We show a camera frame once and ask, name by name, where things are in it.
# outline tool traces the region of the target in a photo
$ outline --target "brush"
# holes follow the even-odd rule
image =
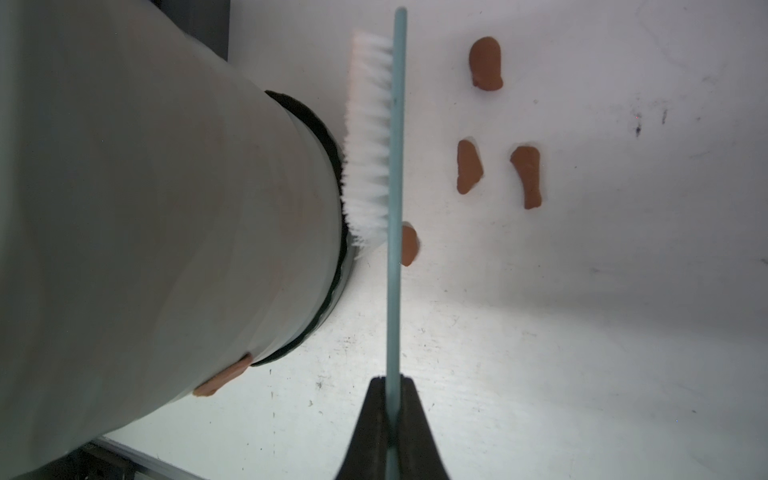
[[[390,438],[400,412],[400,260],[402,256],[402,136],[406,82],[404,8],[394,35],[353,36],[346,104],[342,202],[354,244],[364,256],[387,244],[386,413]],[[399,477],[397,449],[387,449],[386,478]]]

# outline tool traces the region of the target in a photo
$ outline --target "dark stain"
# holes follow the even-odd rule
[[[713,463],[713,462],[712,462],[712,458],[711,458],[710,456],[708,456],[708,455],[705,455],[704,457],[700,457],[700,456],[698,456],[698,455],[696,455],[696,454],[693,454],[693,453],[692,453],[692,454],[690,455],[690,457],[691,457],[691,458],[692,458],[694,461],[696,461],[696,463],[698,463],[699,465],[703,466],[704,468],[706,468],[706,469],[707,469],[707,470],[709,470],[710,472],[712,472],[712,473],[714,473],[714,474],[717,474],[717,473],[718,473],[718,472],[715,472],[715,469],[714,469],[714,468],[713,468],[713,466],[712,466],[712,463]]]
[[[689,155],[688,158],[690,158],[690,159],[702,158],[703,156],[709,155],[711,153],[712,153],[712,150],[707,150],[707,151],[700,152],[698,154]]]
[[[634,115],[635,120],[637,120],[637,128],[634,129],[634,136],[640,137],[640,132],[643,130],[643,125],[641,123],[641,119],[643,118],[643,114],[639,111],[633,111],[632,114]]]

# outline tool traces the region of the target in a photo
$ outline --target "white bristles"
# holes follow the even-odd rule
[[[386,242],[392,40],[356,31],[349,63],[342,202],[360,255]]]

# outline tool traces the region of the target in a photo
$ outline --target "white cylinder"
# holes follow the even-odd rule
[[[316,139],[150,2],[2,4],[5,478],[288,343],[342,217]]]

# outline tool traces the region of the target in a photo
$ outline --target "brush handle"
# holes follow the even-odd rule
[[[395,438],[400,413],[400,260],[402,259],[402,136],[406,100],[408,15],[395,12],[392,37],[392,115],[389,123],[389,226],[387,229],[386,413]],[[387,452],[387,479],[399,478],[397,450]]]

